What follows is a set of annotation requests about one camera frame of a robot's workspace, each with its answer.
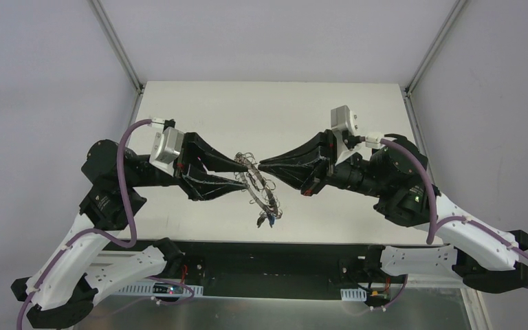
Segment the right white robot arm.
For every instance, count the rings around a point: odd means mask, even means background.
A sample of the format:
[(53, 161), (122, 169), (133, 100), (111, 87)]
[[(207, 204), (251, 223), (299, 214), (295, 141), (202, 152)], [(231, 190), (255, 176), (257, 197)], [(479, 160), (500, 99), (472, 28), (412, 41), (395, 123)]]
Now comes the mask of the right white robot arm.
[(498, 230), (458, 207), (430, 181), (427, 165), (402, 135), (323, 131), (258, 169), (307, 197), (327, 186), (374, 197), (386, 220), (426, 232), (423, 247), (371, 246), (362, 261), (370, 281), (415, 274), (457, 279), (491, 294), (528, 287), (528, 266), (520, 261), (528, 234)]

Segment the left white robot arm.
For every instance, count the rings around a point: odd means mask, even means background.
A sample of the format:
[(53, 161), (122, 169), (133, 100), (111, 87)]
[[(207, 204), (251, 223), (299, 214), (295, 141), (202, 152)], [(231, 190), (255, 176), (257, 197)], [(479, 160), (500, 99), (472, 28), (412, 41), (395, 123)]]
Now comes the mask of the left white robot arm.
[(96, 142), (82, 166), (92, 187), (72, 227), (35, 275), (16, 279), (11, 286), (23, 304), (17, 327), (24, 321), (35, 329), (72, 327), (129, 283), (160, 274), (179, 276), (184, 255), (168, 238), (123, 262), (97, 271), (90, 265), (110, 243), (126, 249), (135, 246), (134, 216), (146, 203), (139, 188), (176, 186), (193, 201), (210, 201), (243, 190), (243, 182), (225, 174), (244, 171), (245, 165), (221, 154), (196, 133), (176, 129), (158, 133), (148, 155), (135, 153), (122, 141)]

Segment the metal disc with keyrings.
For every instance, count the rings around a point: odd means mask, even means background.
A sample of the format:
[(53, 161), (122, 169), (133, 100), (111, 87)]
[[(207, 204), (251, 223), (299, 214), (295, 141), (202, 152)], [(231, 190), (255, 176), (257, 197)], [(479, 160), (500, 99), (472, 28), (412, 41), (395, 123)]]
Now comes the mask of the metal disc with keyrings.
[(247, 188), (244, 191), (251, 196), (250, 204), (257, 205), (260, 208), (259, 216), (274, 216), (276, 221), (281, 219), (283, 211), (281, 210), (280, 201), (275, 195), (276, 184), (260, 172), (258, 169), (259, 163), (254, 155), (250, 152), (238, 152), (234, 156), (234, 161), (247, 166), (247, 172), (234, 173), (234, 178), (247, 184)]

